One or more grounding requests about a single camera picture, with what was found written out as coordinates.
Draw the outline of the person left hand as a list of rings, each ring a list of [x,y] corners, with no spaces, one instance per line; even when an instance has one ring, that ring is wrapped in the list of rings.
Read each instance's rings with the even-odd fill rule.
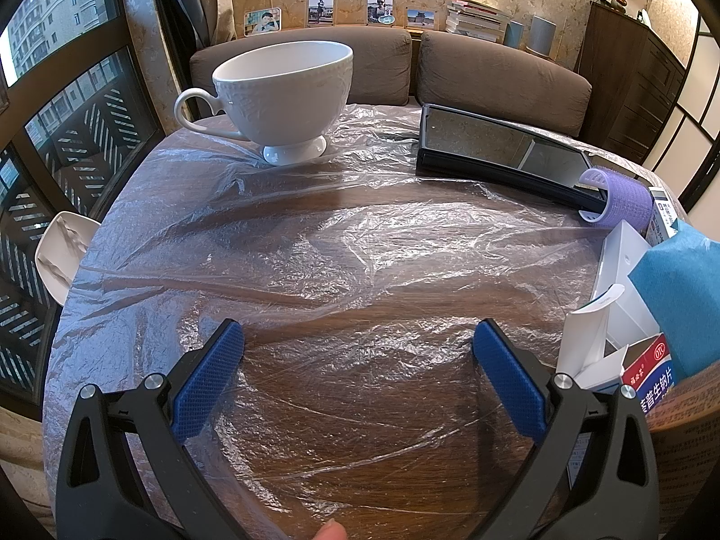
[[[347,540],[348,534],[346,532],[341,523],[330,519],[322,524],[312,540]]]

